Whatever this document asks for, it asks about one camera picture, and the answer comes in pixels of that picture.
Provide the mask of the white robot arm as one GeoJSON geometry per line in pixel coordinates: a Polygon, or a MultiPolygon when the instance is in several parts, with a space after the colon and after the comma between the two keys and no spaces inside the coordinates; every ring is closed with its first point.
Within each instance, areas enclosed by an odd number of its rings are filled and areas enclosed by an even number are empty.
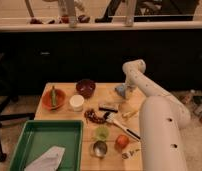
{"type": "Polygon", "coordinates": [[[139,88],[146,99],[139,109],[144,171],[188,171],[180,130],[191,120],[188,108],[144,75],[142,59],[123,64],[126,91],[139,88]]]}

